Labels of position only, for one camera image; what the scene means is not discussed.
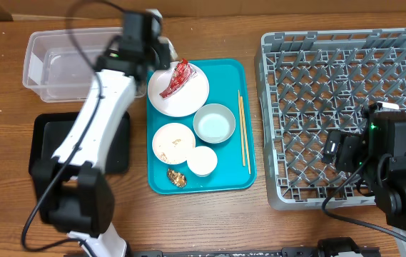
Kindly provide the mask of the red snack wrapper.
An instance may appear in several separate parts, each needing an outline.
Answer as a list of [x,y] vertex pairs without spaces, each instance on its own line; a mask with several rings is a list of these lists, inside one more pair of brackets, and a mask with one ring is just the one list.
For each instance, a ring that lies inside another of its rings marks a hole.
[[174,68],[168,87],[159,93],[160,97],[162,99],[170,98],[196,75],[197,72],[191,64],[186,59],[182,59]]

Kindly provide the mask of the pink bowl with rice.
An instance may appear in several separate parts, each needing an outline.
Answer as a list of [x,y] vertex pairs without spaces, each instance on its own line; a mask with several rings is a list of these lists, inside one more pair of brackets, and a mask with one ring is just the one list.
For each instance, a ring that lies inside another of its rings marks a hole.
[[178,165],[187,161],[189,153],[196,147],[194,133],[184,124],[169,123],[157,130],[153,136],[152,149],[163,163]]

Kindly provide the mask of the grey-green bowl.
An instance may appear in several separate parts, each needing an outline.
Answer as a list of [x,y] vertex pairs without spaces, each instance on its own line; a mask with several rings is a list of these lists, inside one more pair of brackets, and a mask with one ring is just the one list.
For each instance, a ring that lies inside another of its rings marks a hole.
[[227,141],[235,128],[233,112],[221,104],[206,104],[196,111],[193,117],[193,129],[206,143],[217,144]]

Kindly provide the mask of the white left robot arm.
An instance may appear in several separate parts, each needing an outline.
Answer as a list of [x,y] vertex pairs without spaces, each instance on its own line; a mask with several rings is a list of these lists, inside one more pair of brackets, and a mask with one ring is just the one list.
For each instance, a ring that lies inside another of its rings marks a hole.
[[71,130],[51,158],[36,161],[31,177],[36,205],[21,232],[36,215],[67,237],[52,247],[77,242],[87,256],[126,256],[128,244],[112,223],[115,199],[106,180],[106,162],[114,137],[137,88],[149,71],[166,70],[175,51],[161,35],[162,15],[156,9],[123,10],[123,32],[113,37],[95,62],[88,96]]

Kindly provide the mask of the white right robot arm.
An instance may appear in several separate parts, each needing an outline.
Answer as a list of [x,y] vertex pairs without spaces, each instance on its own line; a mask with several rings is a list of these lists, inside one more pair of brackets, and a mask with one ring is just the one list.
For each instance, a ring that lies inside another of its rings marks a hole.
[[327,216],[393,236],[406,256],[406,112],[397,104],[375,102],[361,111],[362,133],[329,131],[322,162],[348,172],[347,182],[366,184],[389,228],[327,212]]

